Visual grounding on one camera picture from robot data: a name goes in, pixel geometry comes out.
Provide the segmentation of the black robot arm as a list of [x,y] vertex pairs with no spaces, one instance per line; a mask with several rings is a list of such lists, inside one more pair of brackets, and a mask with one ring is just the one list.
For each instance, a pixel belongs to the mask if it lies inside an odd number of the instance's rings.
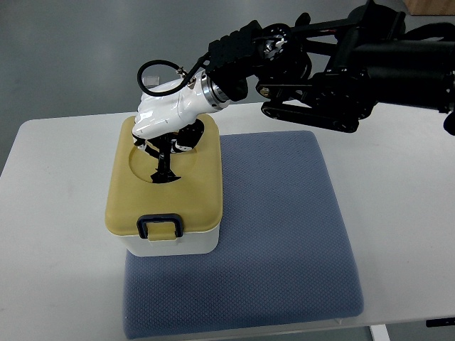
[[386,103],[438,111],[454,132],[454,25],[407,30],[403,12],[368,1],[341,20],[252,21],[214,40],[181,80],[144,89],[133,133],[153,139],[243,100],[249,77],[273,119],[352,133]]

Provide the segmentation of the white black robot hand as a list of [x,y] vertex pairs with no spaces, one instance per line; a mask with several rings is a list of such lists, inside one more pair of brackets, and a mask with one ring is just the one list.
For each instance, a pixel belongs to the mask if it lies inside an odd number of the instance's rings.
[[203,129],[196,126],[197,116],[220,111],[229,103],[225,93],[203,71],[174,94],[152,97],[143,93],[132,128],[134,144],[145,150],[147,141],[176,132],[171,151],[189,151],[203,134]]

